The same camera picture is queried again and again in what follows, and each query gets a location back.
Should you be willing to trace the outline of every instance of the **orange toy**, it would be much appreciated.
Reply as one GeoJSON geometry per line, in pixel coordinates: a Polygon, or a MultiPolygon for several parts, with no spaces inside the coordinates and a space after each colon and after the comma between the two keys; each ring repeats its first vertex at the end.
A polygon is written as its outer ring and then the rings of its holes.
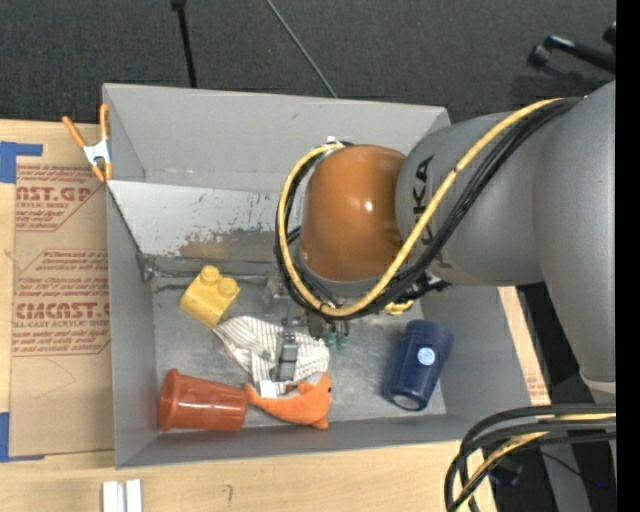
{"type": "Polygon", "coordinates": [[[282,398],[260,398],[254,387],[248,383],[244,388],[249,396],[249,403],[272,416],[299,425],[326,429],[329,428],[327,412],[331,403],[331,380],[326,373],[317,375],[319,378],[316,375],[310,377],[282,398]]]}

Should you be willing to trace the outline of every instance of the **crumpled cloth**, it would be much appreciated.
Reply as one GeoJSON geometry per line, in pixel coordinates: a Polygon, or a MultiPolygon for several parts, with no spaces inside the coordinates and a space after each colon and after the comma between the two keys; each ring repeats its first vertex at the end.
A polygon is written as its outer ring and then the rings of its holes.
{"type": "MultiPolygon", "coordinates": [[[[254,383],[270,381],[269,370],[276,365],[278,333],[282,326],[250,316],[230,318],[215,326],[213,332],[222,340],[227,352],[249,372],[254,383]]],[[[322,340],[294,332],[298,358],[293,381],[276,382],[278,395],[286,393],[287,385],[297,384],[315,373],[329,369],[329,349],[322,340]]]]}

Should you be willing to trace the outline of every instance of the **orange plastic cup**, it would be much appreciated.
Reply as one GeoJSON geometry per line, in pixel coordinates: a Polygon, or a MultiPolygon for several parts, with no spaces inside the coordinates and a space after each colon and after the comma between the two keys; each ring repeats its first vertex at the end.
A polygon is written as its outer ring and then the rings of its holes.
{"type": "Polygon", "coordinates": [[[187,375],[172,368],[165,377],[158,410],[160,430],[172,427],[238,430],[248,397],[243,389],[187,375]]]}

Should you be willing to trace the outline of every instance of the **yellow toy block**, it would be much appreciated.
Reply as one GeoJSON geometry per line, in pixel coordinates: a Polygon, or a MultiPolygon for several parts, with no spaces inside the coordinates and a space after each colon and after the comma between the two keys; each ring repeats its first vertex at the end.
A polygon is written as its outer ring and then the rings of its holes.
{"type": "Polygon", "coordinates": [[[235,279],[224,277],[216,267],[207,265],[184,292],[180,309],[213,328],[239,293],[235,279]]]}

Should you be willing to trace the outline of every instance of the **blue mug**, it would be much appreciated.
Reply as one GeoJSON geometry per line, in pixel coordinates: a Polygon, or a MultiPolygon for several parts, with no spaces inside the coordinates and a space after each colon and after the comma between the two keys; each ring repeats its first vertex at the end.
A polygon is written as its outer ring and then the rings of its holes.
{"type": "Polygon", "coordinates": [[[412,320],[393,354],[384,395],[403,409],[421,411],[429,404],[453,345],[453,334],[427,320],[412,320]]]}

